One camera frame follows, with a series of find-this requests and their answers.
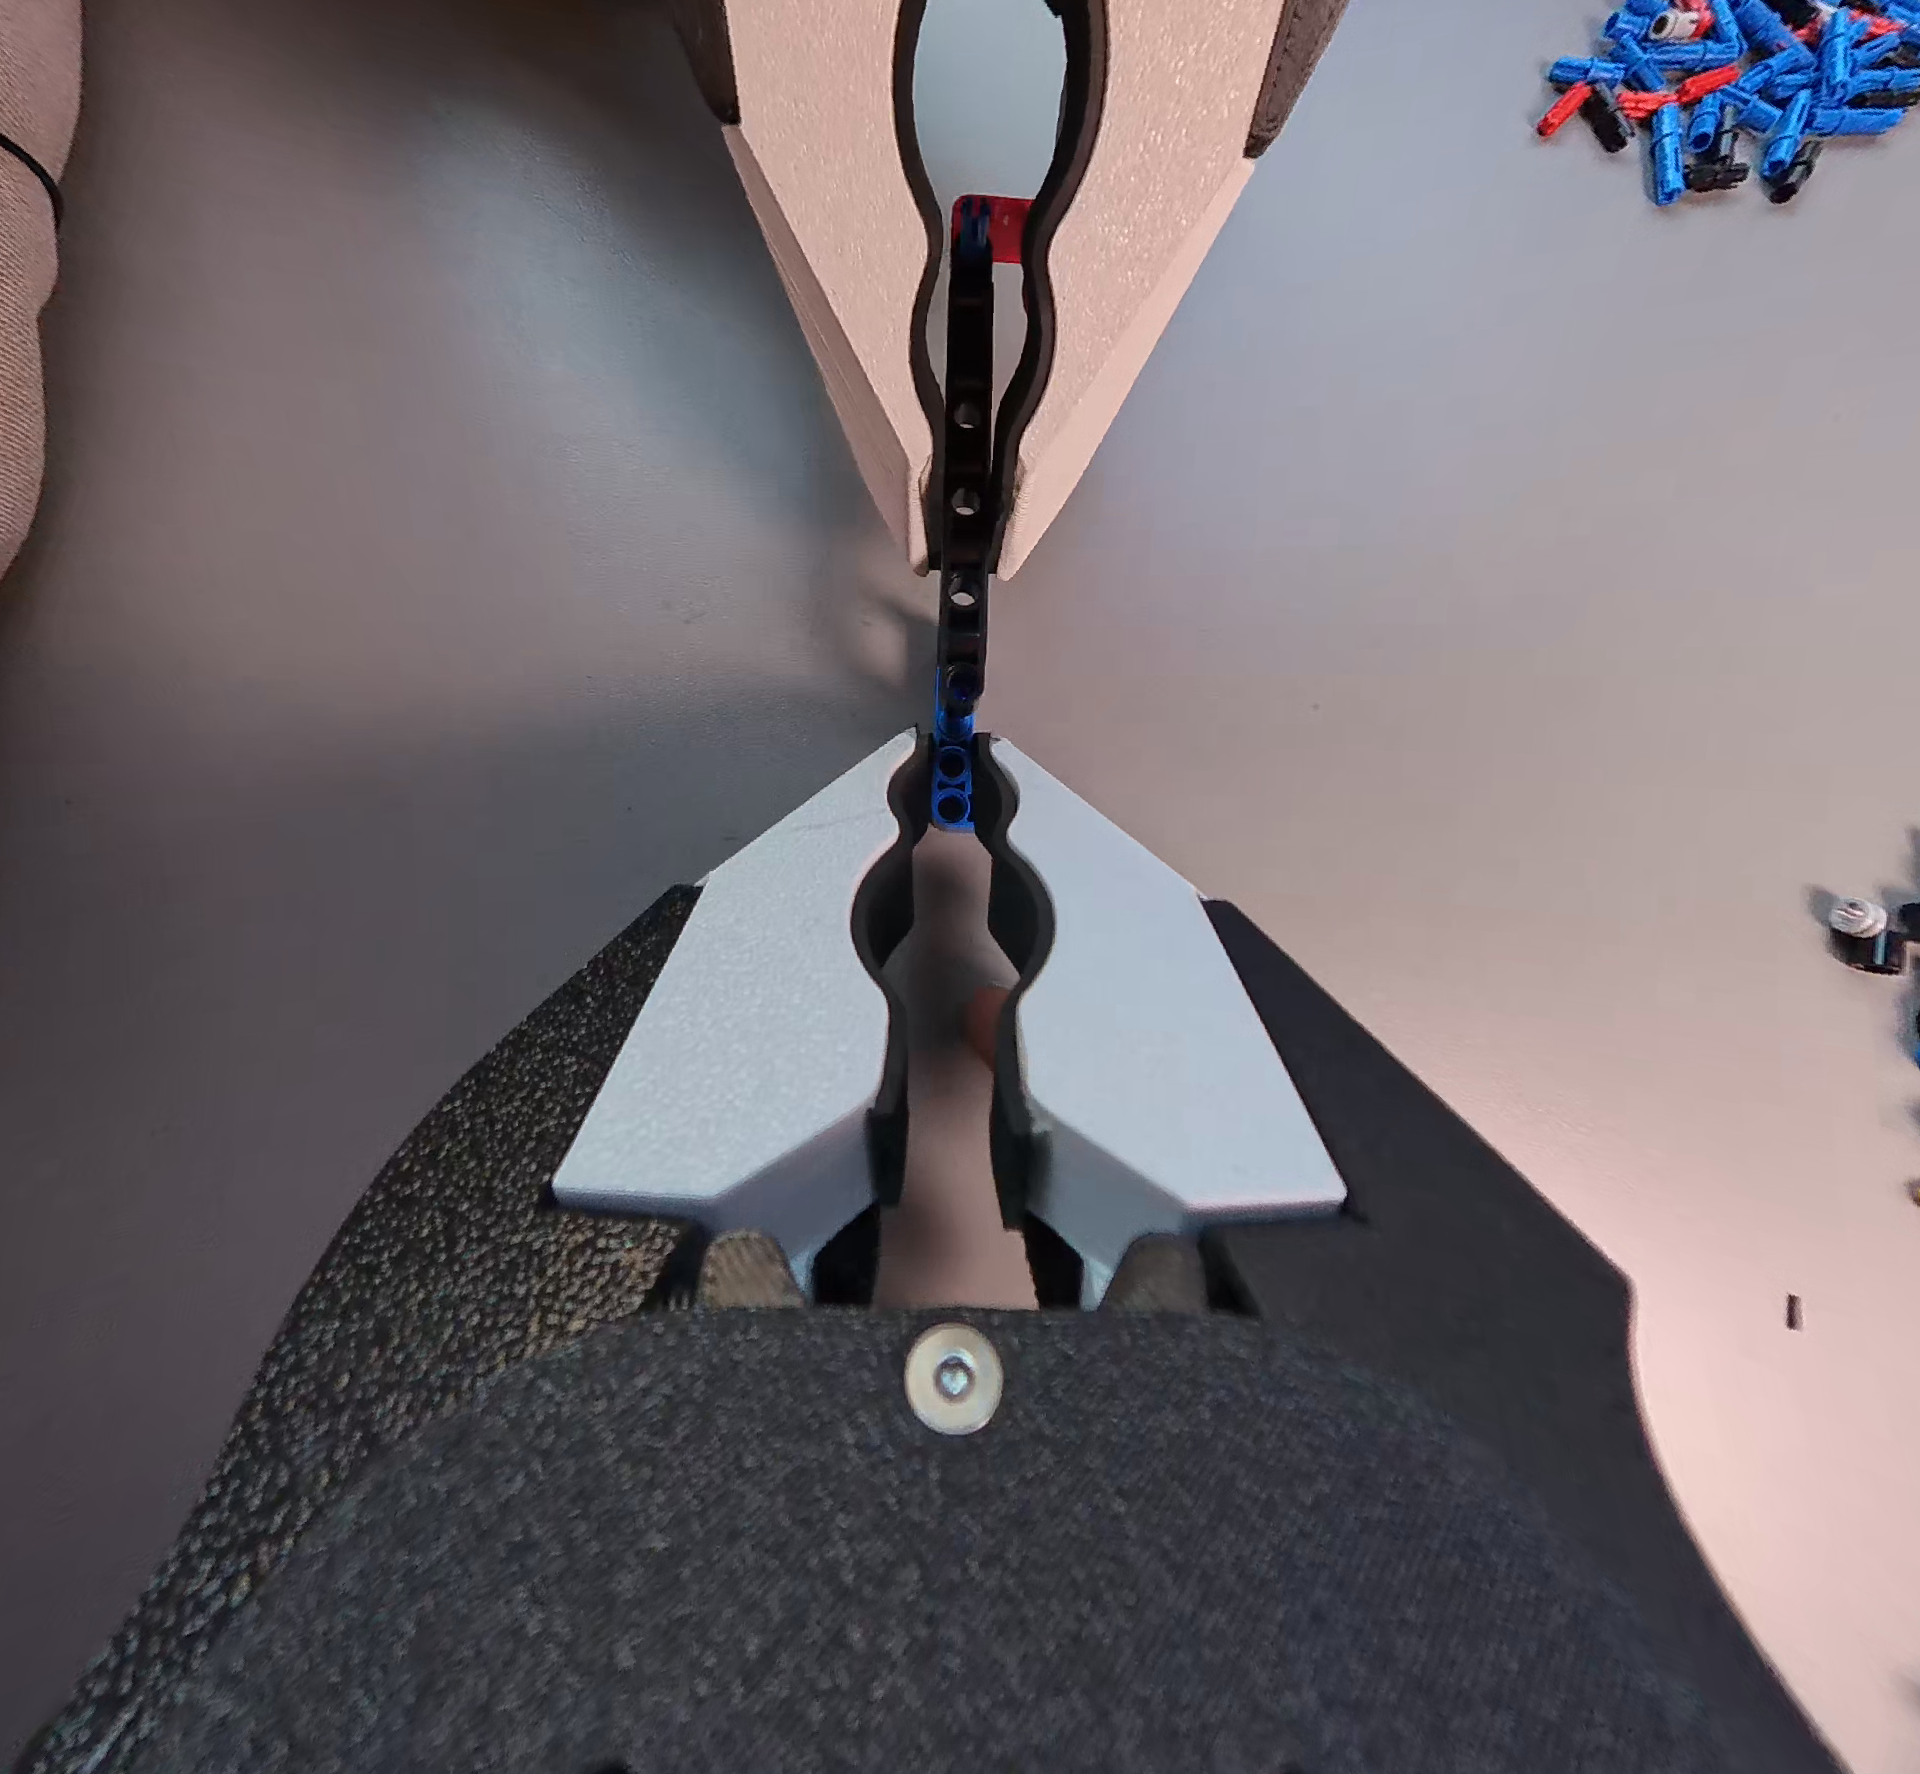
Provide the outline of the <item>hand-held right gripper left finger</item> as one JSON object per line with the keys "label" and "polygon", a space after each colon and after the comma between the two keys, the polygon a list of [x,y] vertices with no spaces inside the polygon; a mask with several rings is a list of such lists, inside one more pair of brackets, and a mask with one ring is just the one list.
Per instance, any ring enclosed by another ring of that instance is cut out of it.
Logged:
{"label": "hand-held right gripper left finger", "polygon": [[900,731],[716,865],[550,1182],[561,1208],[780,1242],[815,1301],[868,1301],[900,1196],[903,1009],[929,746]]}

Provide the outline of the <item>pile of blue lego pins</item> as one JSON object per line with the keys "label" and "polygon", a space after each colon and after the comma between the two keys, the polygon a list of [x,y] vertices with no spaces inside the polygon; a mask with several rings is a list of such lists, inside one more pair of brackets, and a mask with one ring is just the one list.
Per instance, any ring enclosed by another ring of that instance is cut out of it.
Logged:
{"label": "pile of blue lego pins", "polygon": [[1551,58],[1538,135],[1634,154],[1655,208],[1754,184],[1792,201],[1835,145],[1920,107],[1920,0],[1620,0]]}

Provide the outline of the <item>pile of mixed lego pieces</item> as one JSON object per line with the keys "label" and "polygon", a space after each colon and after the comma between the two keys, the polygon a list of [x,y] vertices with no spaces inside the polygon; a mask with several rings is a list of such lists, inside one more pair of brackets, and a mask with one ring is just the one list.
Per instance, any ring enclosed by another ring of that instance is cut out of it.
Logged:
{"label": "pile of mixed lego pieces", "polygon": [[1898,1058],[1920,1064],[1920,831],[1905,831],[1905,865],[1877,887],[1810,887],[1829,960],[1895,995]]}

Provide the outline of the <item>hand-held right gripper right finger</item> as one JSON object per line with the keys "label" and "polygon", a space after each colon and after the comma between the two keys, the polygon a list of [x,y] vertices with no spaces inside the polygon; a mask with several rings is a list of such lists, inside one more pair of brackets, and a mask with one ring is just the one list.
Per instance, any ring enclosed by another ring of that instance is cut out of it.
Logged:
{"label": "hand-held right gripper right finger", "polygon": [[1046,1307],[1098,1307],[1129,1245],[1328,1219],[1346,1183],[1186,877],[1009,737],[981,737],[992,1178]]}

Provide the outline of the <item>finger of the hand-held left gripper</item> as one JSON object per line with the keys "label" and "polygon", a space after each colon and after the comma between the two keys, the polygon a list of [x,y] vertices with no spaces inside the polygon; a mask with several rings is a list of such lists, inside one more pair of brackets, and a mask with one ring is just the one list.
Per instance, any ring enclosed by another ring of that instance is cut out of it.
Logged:
{"label": "finger of the hand-held left gripper", "polygon": [[1252,177],[1285,0],[1098,0],[1089,160],[1047,242],[1054,367],[1020,436],[998,577],[1061,517]]}
{"label": "finger of the hand-held left gripper", "polygon": [[725,149],[832,387],[854,465],[929,571],[929,198],[900,149],[910,0],[723,0]]}

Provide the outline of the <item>black lego beam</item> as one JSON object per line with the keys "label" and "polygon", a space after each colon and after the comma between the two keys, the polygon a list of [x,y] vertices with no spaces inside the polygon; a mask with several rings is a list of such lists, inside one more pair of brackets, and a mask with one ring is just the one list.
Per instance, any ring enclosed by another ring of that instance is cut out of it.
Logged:
{"label": "black lego beam", "polygon": [[1005,487],[994,471],[994,198],[952,201],[946,297],[946,431],[938,473],[935,735],[965,751],[988,681],[988,581]]}

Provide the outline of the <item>blue lego connector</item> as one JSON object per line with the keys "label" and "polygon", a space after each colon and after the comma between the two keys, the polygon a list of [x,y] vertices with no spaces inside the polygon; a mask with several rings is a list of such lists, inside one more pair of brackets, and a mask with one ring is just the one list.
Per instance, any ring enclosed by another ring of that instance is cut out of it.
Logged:
{"label": "blue lego connector", "polygon": [[976,831],[976,705],[981,671],[952,660],[938,671],[929,724],[929,823],[938,831]]}

